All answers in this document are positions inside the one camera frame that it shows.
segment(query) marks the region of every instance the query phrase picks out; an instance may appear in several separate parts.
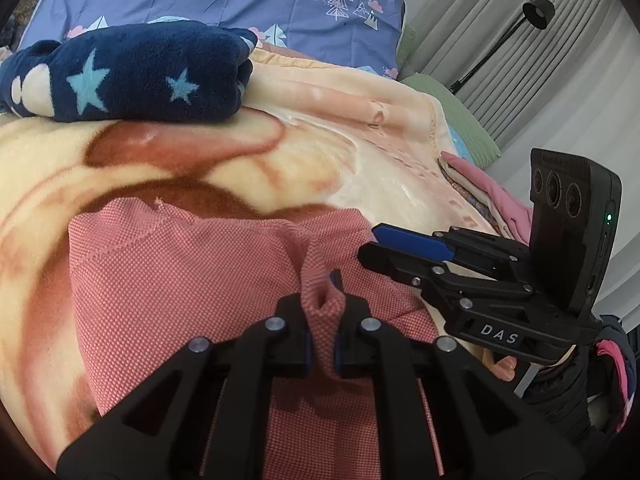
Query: camera lens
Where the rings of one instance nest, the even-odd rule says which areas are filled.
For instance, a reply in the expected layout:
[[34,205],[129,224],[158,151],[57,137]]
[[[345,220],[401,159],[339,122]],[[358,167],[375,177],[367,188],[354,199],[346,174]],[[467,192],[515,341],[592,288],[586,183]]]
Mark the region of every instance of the camera lens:
[[582,207],[582,197],[580,196],[580,188],[573,182],[569,184],[566,190],[566,211],[571,218],[575,218],[580,213]]
[[546,199],[551,207],[560,203],[560,178],[557,173],[549,173],[546,178]]
[[542,191],[542,172],[540,170],[536,170],[533,174],[533,189],[536,193]]

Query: gray curtain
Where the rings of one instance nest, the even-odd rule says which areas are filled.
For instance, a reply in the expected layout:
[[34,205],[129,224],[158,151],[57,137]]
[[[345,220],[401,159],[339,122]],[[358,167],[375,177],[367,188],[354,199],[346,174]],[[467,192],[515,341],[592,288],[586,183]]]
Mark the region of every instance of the gray curtain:
[[593,312],[615,314],[627,331],[640,324],[638,81],[640,32],[615,1],[581,67],[486,170],[525,203],[529,202],[532,148],[586,156],[620,176],[618,230]]
[[[412,21],[414,51],[401,77],[419,72],[450,86],[522,17],[526,1],[429,0]],[[580,68],[616,0],[551,1],[547,30],[524,23],[457,94],[501,148]]]

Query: light blue star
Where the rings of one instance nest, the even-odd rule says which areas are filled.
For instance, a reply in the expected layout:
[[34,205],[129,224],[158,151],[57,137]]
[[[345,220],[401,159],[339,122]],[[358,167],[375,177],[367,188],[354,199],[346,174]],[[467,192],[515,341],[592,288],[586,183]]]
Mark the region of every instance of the light blue star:
[[82,72],[77,75],[70,75],[66,78],[78,98],[78,115],[82,115],[84,113],[84,109],[87,105],[93,105],[103,112],[107,111],[104,103],[98,97],[97,89],[111,70],[109,68],[94,70],[94,58],[95,49],[93,49],[91,54],[89,54],[89,57],[84,62]]
[[182,99],[188,105],[190,105],[191,102],[189,101],[189,94],[191,92],[195,92],[198,88],[200,88],[200,85],[196,85],[196,83],[190,83],[187,80],[186,68],[182,71],[178,79],[168,77],[166,78],[166,81],[171,87],[171,102],[175,101],[176,99]]

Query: floor lamp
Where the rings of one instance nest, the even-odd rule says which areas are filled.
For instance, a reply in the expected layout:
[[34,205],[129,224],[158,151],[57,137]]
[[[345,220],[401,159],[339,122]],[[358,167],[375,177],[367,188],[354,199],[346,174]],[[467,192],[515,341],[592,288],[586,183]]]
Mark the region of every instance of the floor lamp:
[[513,36],[513,33],[518,30],[520,25],[522,25],[524,22],[529,22],[535,28],[545,30],[553,17],[556,15],[556,8],[554,7],[554,4],[549,0],[533,0],[531,2],[525,3],[522,6],[522,12],[524,13],[524,18],[513,25],[513,27],[507,30],[503,35],[501,35],[500,39],[495,43],[494,47],[489,51],[489,53],[484,56],[480,60],[480,62],[475,67],[473,67],[462,79],[459,79],[450,86],[449,91],[453,95],[457,94],[458,90],[460,90],[462,86],[467,81],[469,81],[487,61],[489,61],[489,58],[498,51],[498,49],[504,44],[504,42],[507,41],[511,36]]

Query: lamp head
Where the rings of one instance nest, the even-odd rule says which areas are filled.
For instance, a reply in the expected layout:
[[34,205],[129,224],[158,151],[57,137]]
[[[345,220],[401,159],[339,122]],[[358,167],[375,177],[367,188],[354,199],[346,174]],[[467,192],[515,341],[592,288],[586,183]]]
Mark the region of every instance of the lamp head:
[[531,25],[545,30],[556,15],[556,8],[549,0],[533,0],[522,6],[522,12]]

